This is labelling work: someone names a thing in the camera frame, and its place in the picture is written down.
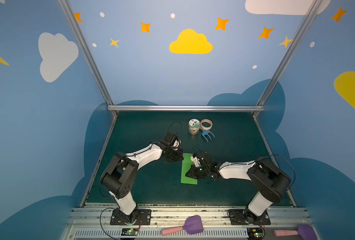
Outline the green square paper sheet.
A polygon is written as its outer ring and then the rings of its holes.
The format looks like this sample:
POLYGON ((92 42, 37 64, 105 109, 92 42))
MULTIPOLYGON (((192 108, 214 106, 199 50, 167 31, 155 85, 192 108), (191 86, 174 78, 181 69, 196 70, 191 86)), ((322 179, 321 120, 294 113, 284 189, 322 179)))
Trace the green square paper sheet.
POLYGON ((183 153, 183 161, 182 161, 182 170, 181 170, 181 183, 182 184, 189 184, 189 185, 197 185, 198 180, 189 178, 186 174, 191 169, 191 166, 195 167, 194 162, 191 160, 191 156, 193 154, 183 153))

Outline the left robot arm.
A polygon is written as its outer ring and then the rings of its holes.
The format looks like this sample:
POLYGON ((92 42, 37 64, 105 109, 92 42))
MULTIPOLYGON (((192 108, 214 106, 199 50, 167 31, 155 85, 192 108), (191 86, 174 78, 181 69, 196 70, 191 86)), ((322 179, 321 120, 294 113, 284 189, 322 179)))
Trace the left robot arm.
POLYGON ((172 162, 183 160, 180 141, 172 143, 153 142, 133 153, 116 153, 100 177, 100 184, 108 191, 117 204, 114 216, 122 223, 132 225, 137 219, 137 204, 133 200, 131 189, 137 171, 145 165, 162 157, 172 162))

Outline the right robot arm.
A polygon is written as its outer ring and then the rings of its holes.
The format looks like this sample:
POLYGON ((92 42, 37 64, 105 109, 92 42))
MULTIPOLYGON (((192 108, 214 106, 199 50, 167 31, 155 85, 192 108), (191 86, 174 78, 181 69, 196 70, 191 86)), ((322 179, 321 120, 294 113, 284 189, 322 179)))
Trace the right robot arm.
POLYGON ((267 214, 267 209, 273 203, 281 201, 292 183, 291 178, 270 160, 270 156, 242 163, 216 163, 210 157, 194 154, 191 161, 194 164, 185 173, 188 178, 248 180, 257 188, 257 194, 243 212, 235 216, 234 222, 240 225, 261 223, 267 214))

